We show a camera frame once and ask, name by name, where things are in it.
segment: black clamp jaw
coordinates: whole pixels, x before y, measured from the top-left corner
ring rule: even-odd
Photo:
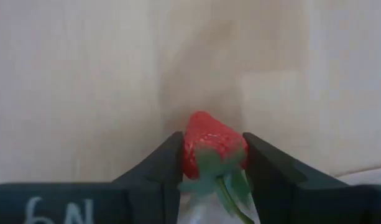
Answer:
[[[251,133],[246,172],[260,222],[381,223],[381,186],[348,186]],[[174,224],[183,135],[109,183],[1,184],[0,223]]]

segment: strawberry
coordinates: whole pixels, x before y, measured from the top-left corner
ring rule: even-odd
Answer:
[[[192,114],[186,128],[183,172],[190,179],[199,177],[195,158],[195,149],[199,148],[214,149],[219,153],[221,159],[227,158],[233,150],[239,148],[244,149],[248,154],[248,145],[241,134],[204,111]],[[246,167],[245,161],[242,163],[242,167]]]

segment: strawberry stem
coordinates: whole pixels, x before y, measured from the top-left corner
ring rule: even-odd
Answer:
[[[219,188],[222,190],[227,202],[229,205],[233,208],[234,213],[241,219],[241,221],[244,224],[254,224],[254,221],[252,221],[247,215],[245,215],[240,208],[236,205],[233,198],[230,196],[229,191],[226,188],[225,181],[223,177],[218,177],[216,179],[216,183],[219,186]]]

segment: red strawberry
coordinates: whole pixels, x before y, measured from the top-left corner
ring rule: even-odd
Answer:
[[[190,179],[198,178],[195,148],[213,148],[221,158],[227,157],[231,151],[241,146],[248,154],[248,145],[241,134],[222,124],[207,112],[197,111],[191,115],[185,133],[185,153],[183,172]]]

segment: background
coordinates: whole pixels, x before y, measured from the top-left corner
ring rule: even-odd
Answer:
[[[196,110],[381,167],[381,0],[0,0],[0,182],[112,180]]]

